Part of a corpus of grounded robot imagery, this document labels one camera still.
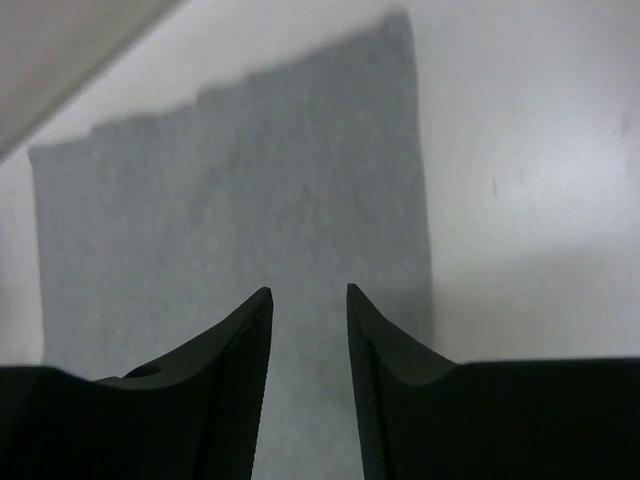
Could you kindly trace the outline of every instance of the gray towel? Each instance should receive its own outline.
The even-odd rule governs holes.
[[[254,478],[362,477],[347,283],[414,336],[431,335],[405,15],[30,157],[46,363],[122,375],[270,286]]]

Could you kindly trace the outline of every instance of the gray cloth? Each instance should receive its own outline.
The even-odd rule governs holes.
[[[431,329],[406,16],[30,156],[46,363],[122,375],[270,286],[254,478],[362,477],[347,283],[414,336]]]

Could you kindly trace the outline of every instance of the fabric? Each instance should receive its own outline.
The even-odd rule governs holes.
[[[272,288],[256,479],[361,478],[346,285],[429,340],[409,20],[33,149],[45,362],[121,375]]]

